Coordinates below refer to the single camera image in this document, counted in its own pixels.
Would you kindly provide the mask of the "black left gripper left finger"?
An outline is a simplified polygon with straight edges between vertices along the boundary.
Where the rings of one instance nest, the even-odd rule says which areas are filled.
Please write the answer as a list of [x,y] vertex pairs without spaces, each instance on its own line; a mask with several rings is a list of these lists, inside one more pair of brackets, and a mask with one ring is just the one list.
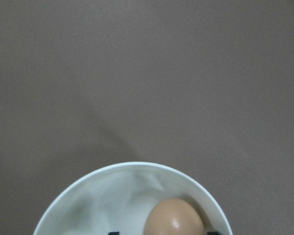
[[109,232],[108,235],[120,235],[120,232]]

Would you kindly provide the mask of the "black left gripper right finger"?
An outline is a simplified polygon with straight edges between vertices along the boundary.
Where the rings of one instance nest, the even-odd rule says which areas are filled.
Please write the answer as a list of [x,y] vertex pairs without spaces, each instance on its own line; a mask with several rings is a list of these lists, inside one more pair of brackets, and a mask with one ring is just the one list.
[[217,231],[208,231],[206,235],[219,235]]

